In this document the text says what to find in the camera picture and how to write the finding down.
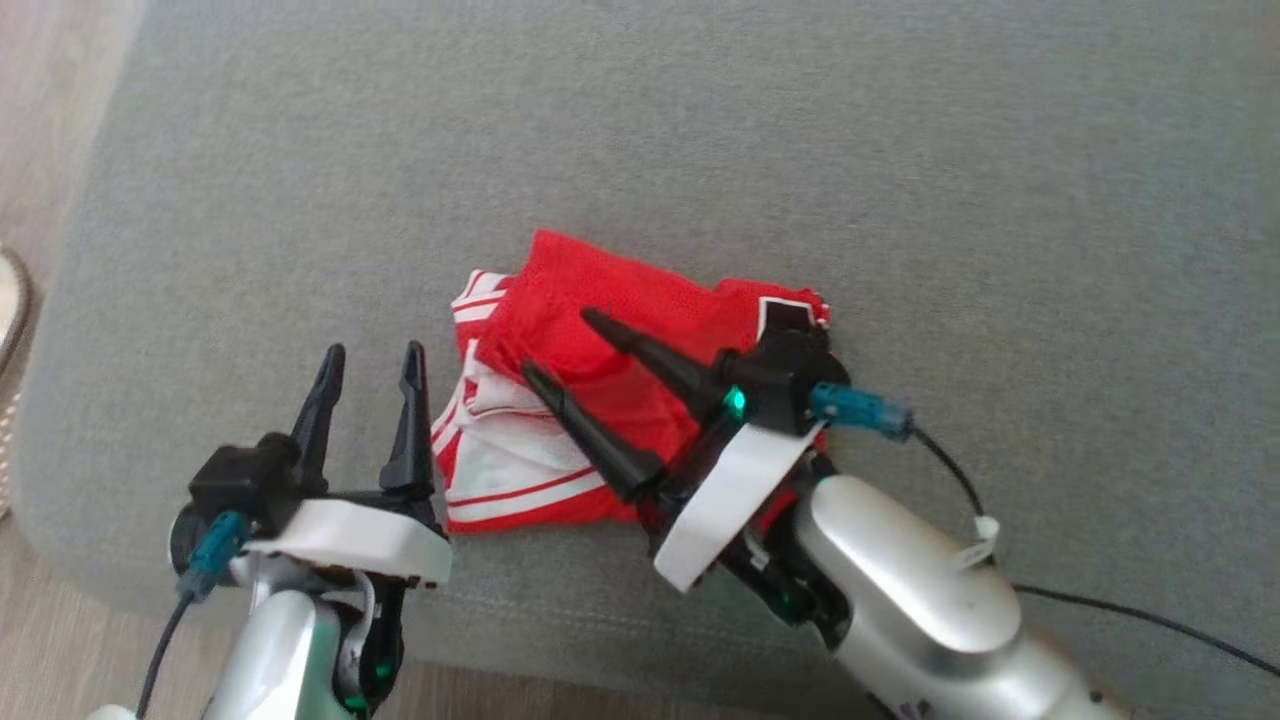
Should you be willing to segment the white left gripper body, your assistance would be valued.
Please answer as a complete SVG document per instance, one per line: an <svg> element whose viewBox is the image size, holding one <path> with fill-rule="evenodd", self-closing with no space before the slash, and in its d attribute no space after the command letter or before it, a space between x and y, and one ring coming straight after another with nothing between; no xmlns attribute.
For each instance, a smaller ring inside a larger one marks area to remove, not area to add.
<svg viewBox="0 0 1280 720"><path fill-rule="evenodd" d="M339 568L445 584L453 550L440 534L404 514L340 498L307 498L276 536L252 539L250 553L282 555L308 568Z"/></svg>

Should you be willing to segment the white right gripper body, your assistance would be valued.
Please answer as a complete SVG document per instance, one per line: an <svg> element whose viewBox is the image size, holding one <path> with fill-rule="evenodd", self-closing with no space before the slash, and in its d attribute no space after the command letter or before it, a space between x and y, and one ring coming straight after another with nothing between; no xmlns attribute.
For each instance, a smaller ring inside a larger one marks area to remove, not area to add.
<svg viewBox="0 0 1280 720"><path fill-rule="evenodd" d="M814 445L820 423L800 436L754 424L736 429L692 496L664 519L660 502L640 503L640 518L657 527L652 560L676 591L690 592L749 525L787 474Z"/></svg>

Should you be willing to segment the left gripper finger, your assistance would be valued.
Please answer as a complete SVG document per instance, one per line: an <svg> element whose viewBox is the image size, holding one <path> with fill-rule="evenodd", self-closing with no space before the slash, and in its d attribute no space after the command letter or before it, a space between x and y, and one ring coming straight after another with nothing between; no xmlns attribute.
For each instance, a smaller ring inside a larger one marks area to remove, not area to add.
<svg viewBox="0 0 1280 720"><path fill-rule="evenodd" d="M411 340L399 377L403 405L388 461L380 470L380 489L392 496L431 496L428 372L424 346Z"/></svg>
<svg viewBox="0 0 1280 720"><path fill-rule="evenodd" d="M291 438L298 448L298 457L291 469L294 483L306 496L324 496L328 482L324 477L326 450L332 429L332 416L340 400L346 372L346 347L332 345L294 421Z"/></svg>

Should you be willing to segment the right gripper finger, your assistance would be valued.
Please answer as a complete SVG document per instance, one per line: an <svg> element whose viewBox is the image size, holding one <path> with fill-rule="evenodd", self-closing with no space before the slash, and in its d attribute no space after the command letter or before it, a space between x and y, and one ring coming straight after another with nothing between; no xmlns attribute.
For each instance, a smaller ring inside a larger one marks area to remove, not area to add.
<svg viewBox="0 0 1280 720"><path fill-rule="evenodd" d="M637 500L663 477L658 455L614 433L539 364L524 363L522 377L618 500Z"/></svg>
<svg viewBox="0 0 1280 720"><path fill-rule="evenodd" d="M695 421L710 421L724 410L730 387L705 363L627 325L598 307L585 307L581 319L611 347L635 357L684 406Z"/></svg>

